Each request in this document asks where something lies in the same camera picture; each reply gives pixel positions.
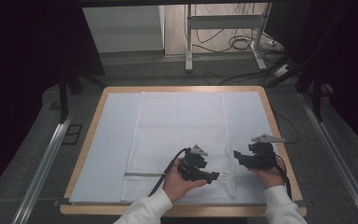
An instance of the floor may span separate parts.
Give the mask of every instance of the floor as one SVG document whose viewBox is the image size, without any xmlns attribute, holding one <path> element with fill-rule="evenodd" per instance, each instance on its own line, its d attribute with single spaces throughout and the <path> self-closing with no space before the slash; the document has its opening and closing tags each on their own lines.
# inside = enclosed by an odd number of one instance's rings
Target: floor
<svg viewBox="0 0 358 224">
<path fill-rule="evenodd" d="M 219 45 L 215 44 L 208 48 L 218 48 Z M 97 78 L 109 86 L 263 86 L 275 78 L 272 74 L 259 73 L 253 55 L 249 51 L 241 54 L 204 55 L 204 53 L 194 58 L 192 73 L 185 71 L 185 59 L 183 52 L 179 50 L 173 50 L 172 55 L 167 56 L 157 52 L 102 54 L 106 76 Z M 281 56 L 269 55 L 268 66 L 279 61 Z M 334 160 L 331 159 L 322 137 L 314 128 L 296 92 L 296 79 L 297 77 L 292 77 L 276 87 L 266 88 L 266 92 L 282 136 L 286 139 L 298 140 L 295 144 L 287 144 L 285 147 L 307 205 L 308 213 L 305 219 L 315 224 L 358 224 L 357 204 L 345 184 L 345 176 L 340 174 L 336 164 L 333 163 Z M 84 88 L 82 93 L 69 92 L 68 97 L 73 111 L 70 125 L 81 129 L 78 135 L 68 133 L 62 139 L 46 180 L 41 183 L 40 192 L 35 195 L 30 213 L 22 223 L 113 223 L 117 219 L 115 216 L 67 216 L 60 212 L 63 194 L 103 91 L 101 87 L 84 78 L 80 78 L 80 81 Z M 45 91 L 43 107 L 33 128 L 0 178 L 0 223 L 11 222 L 18 214 L 18 208 L 58 127 L 61 115 L 59 99 L 57 86 Z M 335 112 L 329 104 L 328 97 L 322 99 L 322 117 L 323 125 L 334 141 L 342 160 L 358 183 L 357 135 Z M 267 223 L 267 220 L 264 217 L 163 219 L 163 223 L 184 222 L 261 224 Z"/>
</svg>

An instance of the white sleeve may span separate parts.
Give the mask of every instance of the white sleeve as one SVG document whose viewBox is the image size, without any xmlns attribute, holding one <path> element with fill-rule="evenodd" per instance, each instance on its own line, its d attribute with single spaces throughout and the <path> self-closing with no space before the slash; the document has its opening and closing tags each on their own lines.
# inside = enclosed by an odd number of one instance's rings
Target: white sleeve
<svg viewBox="0 0 358 224">
<path fill-rule="evenodd" d="M 290 200 L 285 186 L 277 186 L 264 191 L 267 202 L 266 216 L 269 224 L 307 223 L 298 213 L 297 204 Z"/>
<path fill-rule="evenodd" d="M 163 189 L 158 189 L 152 196 L 133 203 L 115 224 L 158 224 L 161 216 L 170 208 L 172 203 L 167 194 Z"/>
</svg>

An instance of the hand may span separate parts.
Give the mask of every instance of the hand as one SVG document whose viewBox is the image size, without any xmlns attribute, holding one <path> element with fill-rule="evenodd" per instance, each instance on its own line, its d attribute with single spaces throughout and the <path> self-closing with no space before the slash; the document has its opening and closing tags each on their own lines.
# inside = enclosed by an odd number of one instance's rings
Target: hand
<svg viewBox="0 0 358 224">
<path fill-rule="evenodd" d="M 185 196 L 189 190 L 206 184 L 206 180 L 196 180 L 192 182 L 184 180 L 177 170 L 177 165 L 180 160 L 181 159 L 176 159 L 174 166 L 168 172 L 164 184 L 162 185 L 162 189 L 168 195 L 168 198 L 170 198 L 172 203 Z"/>
<path fill-rule="evenodd" d="M 281 168 L 285 171 L 285 167 L 281 160 L 277 160 L 277 163 Z M 277 168 L 273 167 L 267 171 L 265 170 L 258 170 L 255 168 L 246 167 L 248 170 L 253 171 L 257 174 L 257 176 L 263 181 L 264 187 L 266 189 L 275 187 L 275 186 L 282 186 L 284 185 L 283 178 Z"/>
</svg>

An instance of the metal rail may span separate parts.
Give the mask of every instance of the metal rail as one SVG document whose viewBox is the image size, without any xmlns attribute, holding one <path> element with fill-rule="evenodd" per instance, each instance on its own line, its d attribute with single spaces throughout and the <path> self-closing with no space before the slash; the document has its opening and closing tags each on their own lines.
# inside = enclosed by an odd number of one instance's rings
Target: metal rail
<svg viewBox="0 0 358 224">
<path fill-rule="evenodd" d="M 46 149 L 46 152 L 43 155 L 39 166 L 37 167 L 34 178 L 32 179 L 31 184 L 21 201 L 19 209 L 11 222 L 12 224 L 27 223 L 28 218 L 34 209 L 34 205 L 36 203 L 37 197 L 39 196 L 40 190 L 46 181 L 51 164 L 54 162 L 54 158 L 57 155 L 58 149 L 60 148 L 62 139 L 65 136 L 69 123 L 71 122 L 72 116 L 74 115 L 76 104 L 77 99 L 75 99 L 75 101 L 72 103 L 67 120 L 57 126 L 56 131 L 54 132 L 50 143 L 48 144 L 48 148 Z"/>
<path fill-rule="evenodd" d="M 320 122 L 313 114 L 311 109 L 312 103 L 308 95 L 306 93 L 299 93 L 298 95 L 303 103 L 303 106 L 305 107 L 305 110 L 307 111 L 308 116 L 310 117 L 310 121 L 312 122 L 313 127 L 324 143 L 324 147 L 327 150 L 331 161 L 336 166 L 345 187 L 347 188 L 349 194 L 351 195 L 354 203 L 358 208 L 358 182 L 339 153 L 337 146 L 335 145 L 333 139 L 330 137 L 328 131 L 325 129 L 324 124 Z"/>
</svg>

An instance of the black cable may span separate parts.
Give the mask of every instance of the black cable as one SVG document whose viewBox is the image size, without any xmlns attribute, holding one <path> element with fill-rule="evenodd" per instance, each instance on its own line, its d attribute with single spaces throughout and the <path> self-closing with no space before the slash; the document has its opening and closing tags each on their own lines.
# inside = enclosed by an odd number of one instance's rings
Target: black cable
<svg viewBox="0 0 358 224">
<path fill-rule="evenodd" d="M 240 14 L 243 14 L 245 12 L 245 7 L 246 7 L 246 3 L 243 4 L 242 13 Z"/>
<path fill-rule="evenodd" d="M 212 13 L 208 9 L 208 4 L 205 4 L 205 9 L 208 11 L 209 15 L 212 15 Z"/>
<path fill-rule="evenodd" d="M 223 80 L 219 83 L 219 86 L 223 85 L 223 83 L 228 82 L 228 81 L 233 82 L 231 79 L 234 79 L 234 78 L 244 77 L 244 76 L 250 76 L 250 75 L 258 75 L 257 77 L 262 77 L 262 76 L 264 75 L 264 73 L 265 73 L 265 72 L 258 72 L 258 73 L 241 74 L 241 75 L 236 75 L 236 76 L 234 76 L 234 77 L 228 77 L 228 78 L 223 79 Z M 257 77 L 246 78 L 245 80 L 242 80 L 242 81 L 240 81 L 240 82 L 243 82 L 243 81 L 246 81 L 246 80 L 249 80 L 249 79 L 252 79 L 252 78 L 257 78 Z"/>
<path fill-rule="evenodd" d="M 296 132 L 296 139 L 294 141 L 286 141 L 285 144 L 295 144 L 298 142 L 298 130 L 296 129 L 295 125 L 292 123 L 292 121 L 290 121 L 289 119 L 287 119 L 286 117 L 284 117 L 282 114 L 280 114 L 278 111 L 276 111 L 272 106 L 271 106 L 272 112 L 275 114 L 277 114 L 279 117 L 283 118 L 284 120 L 286 120 L 290 126 L 292 126 L 293 130 L 295 130 Z"/>
<path fill-rule="evenodd" d="M 208 5 L 205 5 L 206 10 L 209 12 L 209 15 L 211 15 L 211 12 L 208 10 Z M 195 5 L 194 8 L 194 14 L 197 15 L 197 5 Z M 222 33 L 225 29 L 221 29 L 219 32 L 217 32 L 215 35 L 213 35 L 212 37 L 208 38 L 207 40 L 200 40 L 200 36 L 199 36 L 199 30 L 196 30 L 196 34 L 197 34 L 197 39 L 199 40 L 199 42 L 201 44 L 204 44 L 210 40 L 212 40 L 215 36 L 219 35 L 220 33 Z"/>
<path fill-rule="evenodd" d="M 213 49 L 207 49 L 203 46 L 200 46 L 200 45 L 193 45 L 193 47 L 197 47 L 197 48 L 201 48 L 201 49 L 206 49 L 210 52 L 215 52 L 215 53 L 221 53 L 221 52 L 225 52 L 225 51 L 228 51 L 229 49 L 232 49 L 232 46 L 230 46 L 228 49 L 222 49 L 222 50 L 213 50 Z"/>
<path fill-rule="evenodd" d="M 210 85 L 210 86 L 213 86 L 213 85 L 212 85 L 212 84 L 208 81 L 208 79 L 206 78 L 206 76 L 205 76 L 206 74 L 211 74 L 211 75 L 213 75 L 214 77 L 218 77 L 218 78 L 220 78 L 220 79 L 224 79 L 223 77 L 220 77 L 220 76 L 218 76 L 217 74 L 215 74 L 215 73 L 213 73 L 213 72 L 208 72 L 208 71 L 206 71 L 206 72 L 203 73 L 203 77 L 204 77 L 206 83 L 208 83 L 208 85 Z"/>
<path fill-rule="evenodd" d="M 237 35 L 237 31 L 238 31 L 238 29 L 235 31 L 234 36 L 232 36 L 232 37 L 228 40 L 228 44 L 229 44 L 230 46 L 232 46 L 232 48 L 237 49 L 237 50 L 246 50 L 246 49 L 250 48 L 250 47 L 251 47 L 251 41 L 249 41 L 249 40 L 247 39 L 248 36 L 246 36 L 246 35 Z M 236 47 L 236 46 L 235 46 L 235 44 L 236 44 L 237 42 L 244 42 L 244 43 L 246 43 L 247 45 L 246 45 L 245 47 L 239 48 L 239 47 Z"/>
<path fill-rule="evenodd" d="M 263 54 L 263 59 L 264 59 L 264 61 L 267 61 L 269 63 L 277 63 L 279 60 L 276 62 L 273 62 L 271 59 L 267 58 L 267 55 L 277 55 L 277 54 L 283 54 L 283 52 L 274 52 L 274 51 L 266 52 Z"/>
<path fill-rule="evenodd" d="M 269 75 L 272 74 L 272 72 L 274 72 L 278 66 L 284 64 L 287 60 L 289 60 L 289 56 L 287 54 L 283 54 L 283 57 L 280 58 L 280 60 L 278 60 L 275 64 L 273 64 L 270 69 L 267 71 L 266 75 L 263 78 L 263 83 L 259 84 L 260 86 L 262 86 L 263 88 L 266 88 L 266 79 Z"/>
<path fill-rule="evenodd" d="M 159 188 L 159 186 L 161 185 L 162 181 L 165 179 L 165 176 L 167 176 L 168 172 L 172 169 L 173 165 L 175 164 L 176 159 L 180 156 L 180 154 L 182 154 L 182 152 L 188 152 L 190 151 L 191 148 L 183 148 L 182 150 L 180 150 L 176 156 L 171 160 L 170 164 L 167 166 L 167 168 L 164 171 L 164 174 L 162 174 L 162 176 L 159 178 L 157 184 L 155 185 L 155 187 L 153 187 L 152 191 L 150 191 L 149 197 L 152 196 L 157 189 Z"/>
<path fill-rule="evenodd" d="M 251 9 L 251 3 L 248 3 L 248 10 L 246 11 L 247 14 L 249 14 L 249 9 Z"/>
<path fill-rule="evenodd" d="M 284 161 L 283 161 L 282 157 L 280 157 L 278 155 L 275 155 L 276 157 L 278 157 L 282 161 L 283 166 L 284 166 L 284 170 L 282 169 L 282 167 L 280 165 L 278 165 L 278 163 L 276 161 L 273 161 L 272 158 L 270 158 L 262 150 L 258 150 L 257 152 L 260 152 L 261 154 L 263 154 L 269 160 L 269 162 L 271 162 L 274 165 L 274 167 L 278 170 L 278 172 L 281 174 L 281 177 L 282 177 L 284 183 L 286 183 L 287 195 L 289 196 L 290 200 L 293 200 L 292 199 L 292 186 L 290 184 L 289 177 L 287 177 L 286 165 L 284 164 Z"/>
</svg>

